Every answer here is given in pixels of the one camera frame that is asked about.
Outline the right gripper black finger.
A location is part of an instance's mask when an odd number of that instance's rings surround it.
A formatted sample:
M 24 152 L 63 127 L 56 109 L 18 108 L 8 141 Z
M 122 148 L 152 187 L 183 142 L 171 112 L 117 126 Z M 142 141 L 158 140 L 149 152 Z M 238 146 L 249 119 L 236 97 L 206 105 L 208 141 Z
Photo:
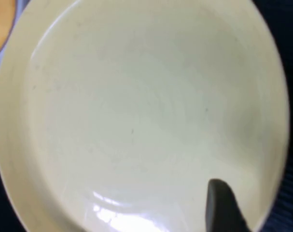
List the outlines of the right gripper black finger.
M 207 232 L 250 231 L 232 189 L 220 179 L 208 182 L 205 223 Z

